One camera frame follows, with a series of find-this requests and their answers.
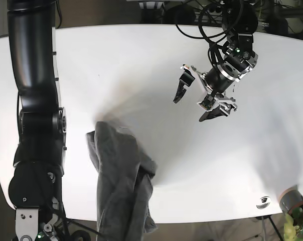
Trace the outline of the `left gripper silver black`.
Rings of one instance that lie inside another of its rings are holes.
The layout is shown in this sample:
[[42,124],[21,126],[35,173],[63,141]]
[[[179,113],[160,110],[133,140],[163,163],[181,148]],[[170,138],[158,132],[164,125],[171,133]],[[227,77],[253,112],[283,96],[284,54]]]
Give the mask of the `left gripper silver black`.
[[206,111],[199,122],[228,116],[232,110],[237,110],[236,100],[226,96],[226,90],[230,85],[239,81],[239,71],[230,64],[215,65],[207,73],[201,73],[196,67],[186,64],[181,69],[183,74],[179,78],[173,102],[178,103],[185,95],[186,87],[190,87],[197,80],[203,88],[203,95],[197,104]]

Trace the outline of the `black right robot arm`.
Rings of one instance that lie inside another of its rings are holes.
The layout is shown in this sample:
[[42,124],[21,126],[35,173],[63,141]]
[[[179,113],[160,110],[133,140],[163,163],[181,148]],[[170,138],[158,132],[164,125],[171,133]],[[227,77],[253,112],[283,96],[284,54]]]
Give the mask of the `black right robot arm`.
[[16,240],[65,240],[62,177],[66,117],[61,106],[55,47],[55,1],[8,1],[8,31],[19,145],[9,198],[16,209]]

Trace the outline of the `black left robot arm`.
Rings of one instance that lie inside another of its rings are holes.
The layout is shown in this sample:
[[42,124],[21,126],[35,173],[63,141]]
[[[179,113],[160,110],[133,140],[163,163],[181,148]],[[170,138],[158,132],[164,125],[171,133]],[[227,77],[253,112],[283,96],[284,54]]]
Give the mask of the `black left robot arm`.
[[[203,29],[203,17],[210,15],[211,7],[221,9],[223,31],[208,36]],[[253,34],[257,27],[258,18],[249,1],[219,1],[203,7],[198,16],[198,28],[200,38],[209,45],[207,54],[212,68],[208,72],[200,72],[194,66],[183,65],[181,69],[184,72],[179,78],[173,102],[178,103],[188,87],[198,80],[204,92],[197,103],[204,110],[200,122],[229,116],[232,111],[236,111],[236,100],[227,97],[226,90],[257,64],[258,55],[253,50]]]

